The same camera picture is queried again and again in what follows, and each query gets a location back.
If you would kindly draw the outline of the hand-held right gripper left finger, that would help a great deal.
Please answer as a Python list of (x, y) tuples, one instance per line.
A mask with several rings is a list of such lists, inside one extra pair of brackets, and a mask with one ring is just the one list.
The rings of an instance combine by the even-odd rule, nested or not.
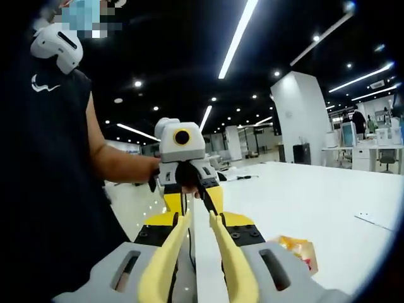
[(182, 246), (182, 216), (167, 212), (146, 221), (134, 242), (98, 262), (89, 280), (54, 302), (171, 302)]

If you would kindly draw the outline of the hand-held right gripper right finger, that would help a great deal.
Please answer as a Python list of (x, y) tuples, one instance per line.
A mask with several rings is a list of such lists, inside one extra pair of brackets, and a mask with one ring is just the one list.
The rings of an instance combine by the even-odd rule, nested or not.
[(307, 264), (275, 241), (266, 241), (252, 220), (222, 212), (218, 246), (223, 277), (231, 302), (350, 302), (337, 289), (312, 279)]

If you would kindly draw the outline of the person's left hand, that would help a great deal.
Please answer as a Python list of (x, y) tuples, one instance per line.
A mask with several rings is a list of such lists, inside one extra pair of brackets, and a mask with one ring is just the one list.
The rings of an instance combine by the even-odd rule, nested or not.
[(175, 179), (181, 185), (182, 192), (192, 194), (200, 199), (198, 170), (189, 162), (179, 162), (175, 172)]

